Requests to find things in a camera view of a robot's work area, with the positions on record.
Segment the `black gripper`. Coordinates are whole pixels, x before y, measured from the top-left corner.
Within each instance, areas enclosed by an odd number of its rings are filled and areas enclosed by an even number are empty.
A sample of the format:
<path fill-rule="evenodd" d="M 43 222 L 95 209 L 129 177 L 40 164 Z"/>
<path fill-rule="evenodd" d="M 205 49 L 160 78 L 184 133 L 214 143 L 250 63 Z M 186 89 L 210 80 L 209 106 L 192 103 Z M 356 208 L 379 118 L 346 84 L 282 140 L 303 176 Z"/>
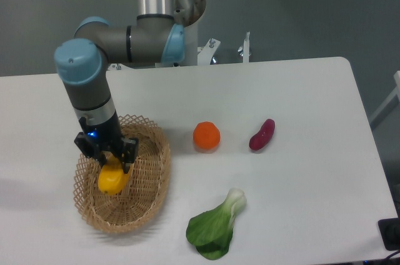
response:
<path fill-rule="evenodd" d="M 82 131 L 77 134 L 74 143 L 81 153 L 105 165 L 107 159 L 103 151 L 109 151 L 118 158 L 123 173 L 127 174 L 138 156 L 139 139 L 123 137 L 117 113 L 96 125 L 89 125 L 85 117 L 80 117 L 79 124 Z"/>

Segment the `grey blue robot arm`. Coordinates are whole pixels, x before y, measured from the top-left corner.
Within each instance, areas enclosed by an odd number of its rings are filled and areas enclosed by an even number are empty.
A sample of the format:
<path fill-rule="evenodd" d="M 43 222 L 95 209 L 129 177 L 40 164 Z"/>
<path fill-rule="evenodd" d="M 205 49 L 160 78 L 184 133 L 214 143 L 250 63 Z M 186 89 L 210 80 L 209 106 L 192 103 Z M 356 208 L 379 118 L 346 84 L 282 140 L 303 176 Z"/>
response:
<path fill-rule="evenodd" d="M 139 141 L 121 132 L 106 71 L 113 63 L 182 65 L 196 59 L 184 30 L 204 7 L 205 0 L 138 0 L 135 25 L 112 27 L 89 17 L 55 50 L 57 73 L 81 126 L 74 142 L 87 158 L 105 165 L 111 153 L 122 171 L 129 171 Z"/>

